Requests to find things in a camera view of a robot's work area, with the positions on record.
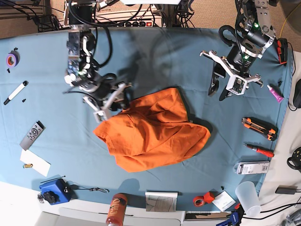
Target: spray can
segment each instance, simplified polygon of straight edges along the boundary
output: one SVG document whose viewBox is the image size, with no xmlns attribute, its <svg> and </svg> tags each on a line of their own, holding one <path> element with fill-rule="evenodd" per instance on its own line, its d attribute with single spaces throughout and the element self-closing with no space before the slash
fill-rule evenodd
<svg viewBox="0 0 301 226">
<path fill-rule="evenodd" d="M 123 226 L 123 219 L 127 208 L 127 197 L 124 194 L 118 193 L 113 196 L 110 204 L 108 217 L 106 220 L 107 226 Z"/>
</svg>

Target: plastic cup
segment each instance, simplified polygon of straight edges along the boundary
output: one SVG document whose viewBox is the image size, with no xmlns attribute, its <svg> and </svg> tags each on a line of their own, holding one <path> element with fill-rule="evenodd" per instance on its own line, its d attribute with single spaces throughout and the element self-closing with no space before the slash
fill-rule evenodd
<svg viewBox="0 0 301 226">
<path fill-rule="evenodd" d="M 261 206 L 253 182 L 241 183 L 235 189 L 235 194 L 248 217 L 253 218 L 260 214 Z"/>
</svg>

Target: paper card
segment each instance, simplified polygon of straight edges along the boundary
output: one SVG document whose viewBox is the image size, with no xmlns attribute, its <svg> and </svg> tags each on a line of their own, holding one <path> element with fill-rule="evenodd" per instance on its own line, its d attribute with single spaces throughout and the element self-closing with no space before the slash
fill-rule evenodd
<svg viewBox="0 0 301 226">
<path fill-rule="evenodd" d="M 235 204 L 234 199 L 226 192 L 220 193 L 212 202 L 220 211 L 224 212 L 227 208 Z"/>
<path fill-rule="evenodd" d="M 145 192 L 146 211 L 175 212 L 177 192 Z"/>
<path fill-rule="evenodd" d="M 46 162 L 39 156 L 35 155 L 29 150 L 22 149 L 20 160 L 25 164 L 32 164 L 32 168 L 47 177 L 48 171 L 50 169 L 50 163 Z"/>
</svg>

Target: red screwdriver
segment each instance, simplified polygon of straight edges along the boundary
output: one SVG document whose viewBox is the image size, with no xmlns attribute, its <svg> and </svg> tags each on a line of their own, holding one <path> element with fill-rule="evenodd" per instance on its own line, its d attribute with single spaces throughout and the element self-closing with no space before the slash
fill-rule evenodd
<svg viewBox="0 0 301 226">
<path fill-rule="evenodd" d="M 266 151 L 266 150 L 261 149 L 260 147 L 256 147 L 256 146 L 248 145 L 248 144 L 244 144 L 244 146 L 251 148 L 253 151 L 261 153 L 269 158 L 274 157 L 274 153 L 272 153 L 271 151 Z"/>
</svg>

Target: orange shirt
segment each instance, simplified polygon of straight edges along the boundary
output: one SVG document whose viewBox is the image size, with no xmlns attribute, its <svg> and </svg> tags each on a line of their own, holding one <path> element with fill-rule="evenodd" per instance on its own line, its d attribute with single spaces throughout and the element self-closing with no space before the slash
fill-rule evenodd
<svg viewBox="0 0 301 226">
<path fill-rule="evenodd" d="M 206 127 L 189 123 L 177 88 L 132 101 L 94 133 L 127 172 L 182 162 L 198 153 L 210 137 Z"/>
</svg>

